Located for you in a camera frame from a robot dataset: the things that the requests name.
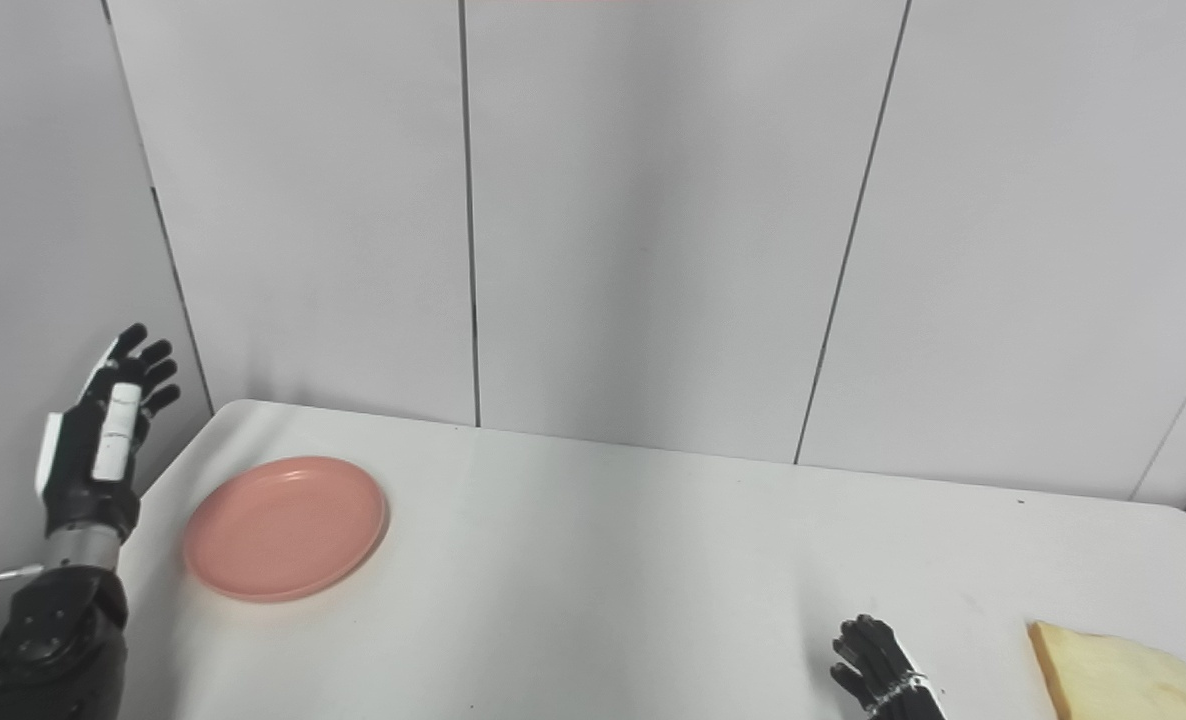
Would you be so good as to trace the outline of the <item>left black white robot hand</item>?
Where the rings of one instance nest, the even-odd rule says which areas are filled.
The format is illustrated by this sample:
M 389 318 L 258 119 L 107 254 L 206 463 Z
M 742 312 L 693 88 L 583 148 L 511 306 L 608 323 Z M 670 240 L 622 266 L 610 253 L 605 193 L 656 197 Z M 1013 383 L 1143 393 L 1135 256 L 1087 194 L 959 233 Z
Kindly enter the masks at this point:
M 45 536 L 104 527 L 130 539 L 141 509 L 136 457 L 151 421 L 181 396 L 177 370 L 172 343 L 149 342 L 133 323 L 96 359 L 75 404 L 47 415 L 36 480 Z

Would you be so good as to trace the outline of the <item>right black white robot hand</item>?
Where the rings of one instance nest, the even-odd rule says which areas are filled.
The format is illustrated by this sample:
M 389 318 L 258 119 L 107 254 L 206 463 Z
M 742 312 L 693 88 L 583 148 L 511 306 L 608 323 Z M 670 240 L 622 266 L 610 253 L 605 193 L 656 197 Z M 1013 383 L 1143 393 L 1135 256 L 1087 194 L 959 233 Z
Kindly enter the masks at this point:
M 857 614 L 833 639 L 837 661 L 829 675 L 867 719 L 944 720 L 939 692 L 913 664 L 890 624 Z

